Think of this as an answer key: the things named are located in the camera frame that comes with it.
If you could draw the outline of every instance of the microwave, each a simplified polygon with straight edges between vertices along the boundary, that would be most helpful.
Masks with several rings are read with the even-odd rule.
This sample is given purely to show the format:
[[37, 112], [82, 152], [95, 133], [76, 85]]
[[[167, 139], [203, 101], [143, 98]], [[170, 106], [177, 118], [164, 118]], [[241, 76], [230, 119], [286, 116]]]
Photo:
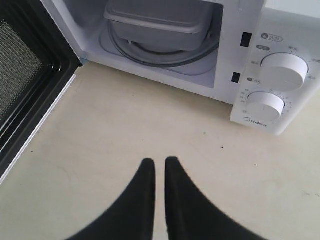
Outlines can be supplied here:
[[316, 0], [0, 0], [0, 176], [87, 61], [281, 134], [320, 88]]

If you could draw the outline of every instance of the container lid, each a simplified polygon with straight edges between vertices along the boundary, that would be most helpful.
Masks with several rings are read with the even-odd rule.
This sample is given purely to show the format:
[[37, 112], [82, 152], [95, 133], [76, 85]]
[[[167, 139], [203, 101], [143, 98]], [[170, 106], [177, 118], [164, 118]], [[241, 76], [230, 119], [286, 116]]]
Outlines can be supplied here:
[[213, 4], [200, 0], [109, 0], [106, 19], [146, 28], [196, 34]]

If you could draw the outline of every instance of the white knob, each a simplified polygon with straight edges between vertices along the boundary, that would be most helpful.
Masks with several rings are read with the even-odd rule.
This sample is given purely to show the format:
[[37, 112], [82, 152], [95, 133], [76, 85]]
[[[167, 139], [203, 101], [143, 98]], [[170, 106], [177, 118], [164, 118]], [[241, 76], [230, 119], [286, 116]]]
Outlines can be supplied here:
[[308, 70], [308, 64], [300, 57], [275, 53], [262, 61], [259, 80], [262, 85], [275, 91], [294, 91], [302, 87]]
[[272, 122], [281, 117], [285, 102], [267, 92], [251, 93], [247, 99], [247, 112], [257, 120]]

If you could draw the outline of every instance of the control panel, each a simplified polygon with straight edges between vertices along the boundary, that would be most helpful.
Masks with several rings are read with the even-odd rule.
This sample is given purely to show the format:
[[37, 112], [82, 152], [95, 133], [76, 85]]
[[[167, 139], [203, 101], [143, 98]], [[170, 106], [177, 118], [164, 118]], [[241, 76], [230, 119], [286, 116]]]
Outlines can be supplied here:
[[279, 135], [320, 88], [320, 19], [265, 9], [231, 120]]

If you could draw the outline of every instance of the midea logo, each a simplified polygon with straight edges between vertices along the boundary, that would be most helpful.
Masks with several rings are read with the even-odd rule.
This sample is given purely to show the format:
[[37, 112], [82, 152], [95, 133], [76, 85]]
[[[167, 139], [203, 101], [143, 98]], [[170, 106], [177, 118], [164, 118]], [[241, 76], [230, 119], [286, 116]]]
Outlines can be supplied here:
[[265, 125], [263, 123], [260, 123], [258, 121], [255, 121], [255, 120], [252, 120], [250, 117], [245, 117], [244, 120], [248, 123], [252, 123], [252, 124], [256, 124], [256, 125], [259, 125], [259, 126], [262, 126], [262, 127], [268, 127], [268, 125]]

